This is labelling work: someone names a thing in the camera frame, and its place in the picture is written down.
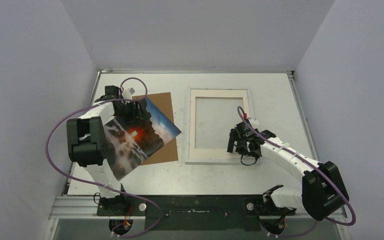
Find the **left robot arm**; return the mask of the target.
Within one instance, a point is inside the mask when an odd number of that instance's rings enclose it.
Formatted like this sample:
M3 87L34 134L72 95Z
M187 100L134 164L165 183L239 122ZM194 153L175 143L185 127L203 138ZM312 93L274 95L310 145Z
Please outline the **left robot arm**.
M78 118L66 122L68 156L99 184L99 216L121 216L133 209L120 178L144 162L147 155L122 127L135 121L148 123L150 114L133 88L114 85Z

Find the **landscape photo print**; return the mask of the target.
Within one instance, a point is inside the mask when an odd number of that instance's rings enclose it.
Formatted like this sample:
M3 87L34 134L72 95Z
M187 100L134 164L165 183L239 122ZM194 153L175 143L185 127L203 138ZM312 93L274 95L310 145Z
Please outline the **landscape photo print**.
M104 124L115 158L108 164L120 181L143 165L178 161L176 137L181 130L148 97L127 104L121 116Z

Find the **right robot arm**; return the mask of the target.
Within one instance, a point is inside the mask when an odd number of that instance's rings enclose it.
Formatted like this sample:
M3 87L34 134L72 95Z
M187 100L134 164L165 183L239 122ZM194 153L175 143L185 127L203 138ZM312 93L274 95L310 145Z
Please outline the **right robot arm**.
M334 163L322 163L298 153L269 130L251 130L247 124L238 123L230 130L227 152L255 161L271 160L300 182L299 188L278 184L263 193L261 208L270 215L287 209L301 210L321 221L350 199Z

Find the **brown cardboard backing board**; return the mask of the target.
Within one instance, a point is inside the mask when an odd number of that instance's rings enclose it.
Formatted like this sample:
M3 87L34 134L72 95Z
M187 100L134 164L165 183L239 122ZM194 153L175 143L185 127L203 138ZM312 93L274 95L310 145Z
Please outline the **brown cardboard backing board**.
M145 98L150 121L140 120L130 133L147 156L142 166L179 160L176 137L181 130L174 124L172 96L169 92L149 94Z

